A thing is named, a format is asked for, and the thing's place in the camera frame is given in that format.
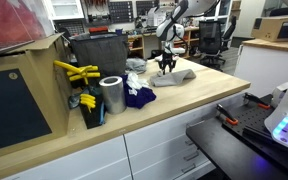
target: gray cloth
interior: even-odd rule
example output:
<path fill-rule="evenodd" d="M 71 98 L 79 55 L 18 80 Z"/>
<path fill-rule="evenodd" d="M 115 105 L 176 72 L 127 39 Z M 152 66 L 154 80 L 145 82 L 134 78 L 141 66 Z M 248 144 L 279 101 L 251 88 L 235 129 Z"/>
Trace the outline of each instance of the gray cloth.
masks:
<path fill-rule="evenodd" d="M 135 72 L 141 74 L 146 71 L 146 61 L 140 58 L 128 58 L 126 59 L 126 70 L 127 73 Z"/>
<path fill-rule="evenodd" d="M 191 69 L 186 69 L 165 75 L 159 73 L 151 77 L 151 83 L 156 87 L 176 86 L 181 84 L 184 79 L 194 79 L 195 77 L 196 75 Z"/>

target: purple cloth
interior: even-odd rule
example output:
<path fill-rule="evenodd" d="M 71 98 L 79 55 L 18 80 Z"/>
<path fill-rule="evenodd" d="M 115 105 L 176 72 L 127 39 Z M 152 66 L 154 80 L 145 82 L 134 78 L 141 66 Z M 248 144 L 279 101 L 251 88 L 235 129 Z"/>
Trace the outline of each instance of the purple cloth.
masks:
<path fill-rule="evenodd" d="M 142 87 L 137 91 L 137 96 L 129 94 L 129 90 L 132 89 L 127 83 L 127 75 L 121 76 L 123 79 L 125 102 L 127 107 L 135 107 L 141 109 L 145 104 L 154 101 L 156 95 L 153 93 L 152 89 Z"/>

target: wooden countertop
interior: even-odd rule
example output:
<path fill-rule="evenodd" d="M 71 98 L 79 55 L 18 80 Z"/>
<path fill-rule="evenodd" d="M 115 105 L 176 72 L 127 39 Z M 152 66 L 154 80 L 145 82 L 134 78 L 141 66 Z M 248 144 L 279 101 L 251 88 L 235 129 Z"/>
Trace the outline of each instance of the wooden countertop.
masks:
<path fill-rule="evenodd" d="M 82 150 L 176 114 L 240 92 L 250 83 L 236 77 L 179 59 L 174 71 L 192 69 L 197 77 L 181 85 L 152 87 L 157 98 L 142 109 L 127 108 L 118 115 L 105 115 L 106 124 L 86 129 L 80 110 L 70 113 L 66 136 L 0 157 L 0 178 L 7 177 L 53 159 Z M 158 64 L 148 61 L 141 79 L 158 72 Z"/>
<path fill-rule="evenodd" d="M 262 39 L 253 39 L 249 41 L 243 41 L 244 46 L 253 46 L 260 48 L 267 48 L 280 51 L 288 51 L 288 41 L 287 42 L 270 42 Z"/>

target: drawer handle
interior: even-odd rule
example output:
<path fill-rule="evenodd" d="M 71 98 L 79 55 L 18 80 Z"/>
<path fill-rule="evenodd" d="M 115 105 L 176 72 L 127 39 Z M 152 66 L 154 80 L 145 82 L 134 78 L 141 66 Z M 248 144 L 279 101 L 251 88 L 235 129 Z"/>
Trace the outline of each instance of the drawer handle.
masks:
<path fill-rule="evenodd" d="M 189 160 L 191 160 L 191 159 L 196 158 L 198 155 L 199 155 L 199 154 L 198 154 L 198 151 L 195 151 L 193 154 L 188 155 L 188 156 L 185 156 L 183 159 L 184 159 L 185 161 L 189 161 Z"/>
<path fill-rule="evenodd" d="M 185 174 L 185 173 L 191 171 L 191 170 L 194 169 L 194 168 L 196 168 L 195 163 L 193 163 L 193 164 L 190 165 L 189 167 L 187 167 L 187 168 L 185 168 L 185 169 L 181 169 L 181 170 L 182 170 L 182 172 Z"/>
<path fill-rule="evenodd" d="M 185 141 L 185 144 L 188 145 L 188 146 L 191 146 L 191 145 L 193 145 L 194 143 L 193 143 L 193 141 L 188 140 L 188 141 Z"/>

